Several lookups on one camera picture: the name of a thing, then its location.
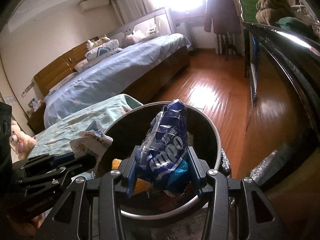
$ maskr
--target plastic bag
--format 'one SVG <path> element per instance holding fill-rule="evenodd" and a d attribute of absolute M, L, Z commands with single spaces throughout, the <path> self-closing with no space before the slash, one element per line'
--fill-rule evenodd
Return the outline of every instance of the plastic bag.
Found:
<path fill-rule="evenodd" d="M 162 107 L 136 151 L 138 177 L 154 188 L 183 194 L 190 182 L 187 147 L 187 108 L 175 99 Z"/>
<path fill-rule="evenodd" d="M 221 149 L 221 161 L 219 171 L 222 172 L 222 174 L 225 176 L 230 176 L 231 174 L 231 165 L 224 149 Z"/>

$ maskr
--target silver screw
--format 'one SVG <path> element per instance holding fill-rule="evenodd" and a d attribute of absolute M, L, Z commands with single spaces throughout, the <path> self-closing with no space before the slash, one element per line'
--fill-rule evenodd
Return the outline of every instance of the silver screw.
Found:
<path fill-rule="evenodd" d="M 244 180 L 245 183 L 253 182 L 253 180 L 250 177 L 244 177 L 243 180 Z"/>
<path fill-rule="evenodd" d="M 76 183 L 82 183 L 82 182 L 84 182 L 84 177 L 78 177 L 78 178 L 76 178 Z"/>
<path fill-rule="evenodd" d="M 210 170 L 208 170 L 208 173 L 209 173 L 211 176 L 215 176 L 215 175 L 218 174 L 218 171 L 215 170 L 215 169 L 210 169 Z"/>
<path fill-rule="evenodd" d="M 111 175 L 116 176 L 116 175 L 120 174 L 120 171 L 119 170 L 112 170 L 112 171 L 110 171 L 110 173 L 111 173 Z"/>

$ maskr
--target dark jacket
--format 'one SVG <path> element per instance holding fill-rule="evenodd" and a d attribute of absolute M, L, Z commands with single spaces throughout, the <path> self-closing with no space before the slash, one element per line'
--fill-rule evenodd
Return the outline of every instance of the dark jacket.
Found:
<path fill-rule="evenodd" d="M 204 17 L 204 31 L 215 34 L 238 33 L 240 21 L 233 0 L 208 0 Z"/>

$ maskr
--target white stuffed toy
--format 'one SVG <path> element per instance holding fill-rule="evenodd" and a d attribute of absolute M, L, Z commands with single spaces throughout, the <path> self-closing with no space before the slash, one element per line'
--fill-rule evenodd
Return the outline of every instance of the white stuffed toy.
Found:
<path fill-rule="evenodd" d="M 21 131 L 17 122 L 12 120 L 10 143 L 15 146 L 19 160 L 24 160 L 36 145 L 36 140 Z"/>
<path fill-rule="evenodd" d="M 101 39 L 98 39 L 95 42 L 87 41 L 87 49 L 88 51 L 90 51 L 107 41 L 110 41 L 110 39 L 106 35 L 104 35 Z"/>

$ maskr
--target blue duvet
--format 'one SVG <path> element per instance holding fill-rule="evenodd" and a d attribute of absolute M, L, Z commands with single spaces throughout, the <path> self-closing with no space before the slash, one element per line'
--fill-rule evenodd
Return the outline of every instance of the blue duvet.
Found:
<path fill-rule="evenodd" d="M 172 53 L 189 44 L 182 34 L 174 33 L 129 46 L 93 67 L 85 68 L 44 99 L 45 128 L 79 110 L 120 94 Z"/>

